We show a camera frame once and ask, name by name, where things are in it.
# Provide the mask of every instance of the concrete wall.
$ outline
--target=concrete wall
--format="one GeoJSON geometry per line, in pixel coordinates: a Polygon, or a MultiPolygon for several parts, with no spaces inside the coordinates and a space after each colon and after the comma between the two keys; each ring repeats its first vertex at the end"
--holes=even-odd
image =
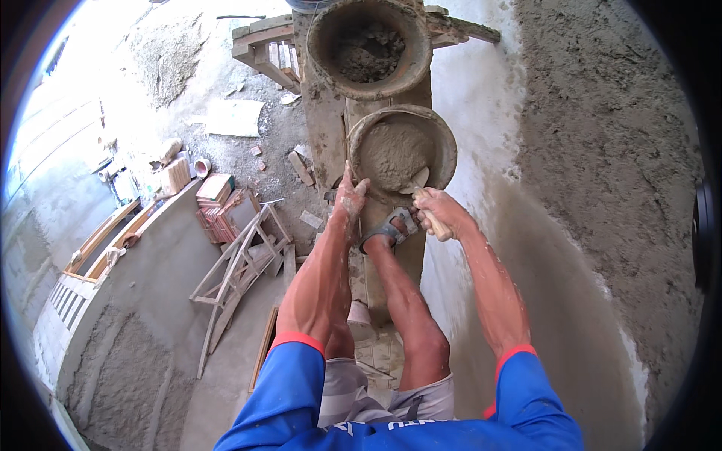
{"type": "Polygon", "coordinates": [[[178,449],[211,307],[189,294],[220,257],[186,189],[128,250],[71,338],[58,398],[89,441],[178,449]]]}
{"type": "Polygon", "coordinates": [[[2,193],[3,285],[18,341],[32,366],[30,335],[72,253],[115,209],[91,171],[100,105],[88,93],[36,89],[17,134],[2,193]]]}

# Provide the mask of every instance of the shorts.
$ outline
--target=shorts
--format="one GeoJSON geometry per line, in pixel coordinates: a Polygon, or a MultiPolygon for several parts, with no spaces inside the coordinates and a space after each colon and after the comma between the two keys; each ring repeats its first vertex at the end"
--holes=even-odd
{"type": "Polygon", "coordinates": [[[371,398],[367,389],[368,378],[355,359],[326,360],[318,427],[344,421],[388,423],[453,419],[453,374],[413,390],[392,390],[388,409],[371,398]]]}

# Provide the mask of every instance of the mortar bucket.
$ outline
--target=mortar bucket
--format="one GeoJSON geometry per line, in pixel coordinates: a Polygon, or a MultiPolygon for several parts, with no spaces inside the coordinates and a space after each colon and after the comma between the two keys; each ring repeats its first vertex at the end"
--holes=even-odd
{"type": "MultiPolygon", "coordinates": [[[[433,142],[430,154],[425,155],[426,165],[429,167],[429,179],[426,186],[442,190],[451,182],[456,171],[456,140],[446,122],[433,110],[418,105],[392,105],[381,108],[374,113],[366,115],[358,121],[349,133],[349,153],[351,166],[357,180],[371,179],[368,195],[379,201],[393,206],[411,206],[413,203],[410,194],[401,194],[397,191],[388,191],[375,179],[376,159],[370,158],[369,146],[364,140],[374,129],[376,124],[411,124],[418,133],[423,133],[433,142]]],[[[406,182],[411,179],[415,169],[408,169],[406,182]]]]}
{"type": "Polygon", "coordinates": [[[320,13],[308,31],[308,60],[324,83],[340,95],[361,101],[381,100],[416,86],[429,71],[432,43],[425,21],[410,6],[392,0],[341,0],[320,13]],[[340,72],[339,43],[349,28],[380,24],[404,41],[394,71],[386,78],[359,83],[340,72]]]}

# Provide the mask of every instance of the wooden handle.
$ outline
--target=wooden handle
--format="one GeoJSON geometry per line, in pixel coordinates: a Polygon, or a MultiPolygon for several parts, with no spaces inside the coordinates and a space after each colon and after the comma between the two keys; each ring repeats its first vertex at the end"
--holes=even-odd
{"type": "MultiPolygon", "coordinates": [[[[414,191],[413,198],[416,199],[419,197],[424,198],[424,197],[431,197],[431,196],[423,188],[417,188],[416,191],[414,191]]],[[[433,229],[434,235],[436,235],[436,238],[439,241],[444,242],[444,241],[448,240],[449,238],[453,237],[453,231],[451,229],[449,229],[448,225],[446,225],[443,222],[436,219],[436,216],[434,216],[434,214],[431,211],[429,211],[429,210],[423,210],[423,211],[424,211],[424,215],[426,215],[426,217],[431,222],[431,228],[433,229]]]]}

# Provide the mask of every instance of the man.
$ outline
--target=man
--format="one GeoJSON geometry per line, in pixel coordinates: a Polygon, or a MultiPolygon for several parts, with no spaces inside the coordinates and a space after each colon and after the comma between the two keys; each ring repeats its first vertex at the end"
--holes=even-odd
{"type": "MultiPolygon", "coordinates": [[[[487,420],[453,418],[449,344],[419,288],[392,253],[415,231],[397,209],[360,242],[376,266],[388,310],[404,342],[404,371],[391,406],[366,393],[346,319],[348,252],[370,181],[352,183],[349,163],[326,231],[279,308],[276,338],[256,389],[216,450],[580,450],[581,432],[549,386],[531,346],[519,291],[477,223],[448,194],[417,199],[461,242],[474,280],[484,337],[497,359],[496,400],[487,420]]],[[[429,220],[417,218],[430,234],[429,220]]]]}

